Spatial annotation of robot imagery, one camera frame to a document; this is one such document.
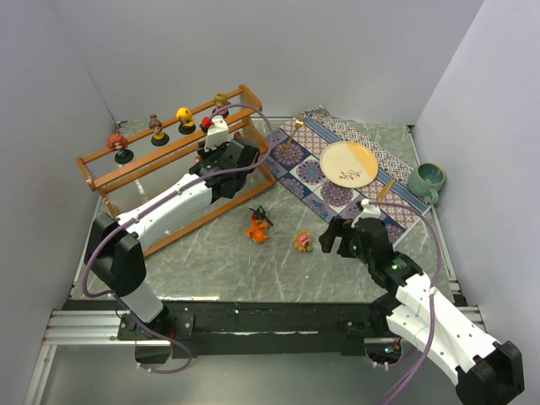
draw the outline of brown-haired figurine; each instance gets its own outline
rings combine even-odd
[[[229,99],[227,98],[227,95],[224,94],[224,93],[217,93],[214,97],[213,97],[213,100],[212,100],[213,104],[215,105],[216,108],[214,108],[212,110],[212,114],[216,111],[216,110],[219,110],[221,107],[224,107],[226,105],[229,105]],[[224,112],[222,112],[220,114],[223,118],[227,118],[229,116],[229,110],[225,110]]]
[[[158,116],[155,114],[150,116],[148,128],[154,133],[151,141],[154,146],[163,146],[169,142],[169,135],[167,135],[165,132],[161,132],[163,129],[163,124],[160,120],[158,120]]]

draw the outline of orange toy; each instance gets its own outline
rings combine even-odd
[[[246,236],[252,238],[256,243],[263,243],[268,239],[268,235],[264,233],[264,229],[268,228],[267,221],[257,221],[254,219],[255,215],[251,216],[251,228],[249,228],[245,233]]]
[[[264,208],[259,205],[257,210],[250,208],[253,212],[251,215],[251,227],[244,232],[246,236],[252,238],[256,243],[264,243],[268,239],[268,235],[264,232],[265,229],[268,229],[268,226],[273,225],[272,221],[268,219]]]

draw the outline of mug handle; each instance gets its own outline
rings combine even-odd
[[[435,189],[430,189],[429,192],[431,193],[430,197],[426,197],[426,201],[430,204],[436,204],[439,201],[439,193]]]

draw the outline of yellow figurine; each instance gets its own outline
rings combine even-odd
[[[193,133],[197,127],[195,127],[195,120],[193,120],[193,114],[186,107],[181,107],[176,112],[176,118],[178,118],[178,132],[184,135]]]
[[[216,107],[212,110],[212,114],[219,110],[221,107],[225,107],[226,105],[229,105],[229,98],[224,93],[217,93],[212,100],[213,105]],[[229,110],[225,110],[220,114],[223,118],[227,118],[229,116]]]

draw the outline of white wall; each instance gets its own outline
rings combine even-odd
[[[482,0],[51,3],[116,119],[243,83],[273,116],[415,123]]]
[[[0,2],[0,55],[0,402],[14,405],[95,206],[74,159],[114,122],[47,2]]]
[[[486,0],[414,131],[447,170],[437,212],[461,286],[521,349],[538,403],[540,3]]]

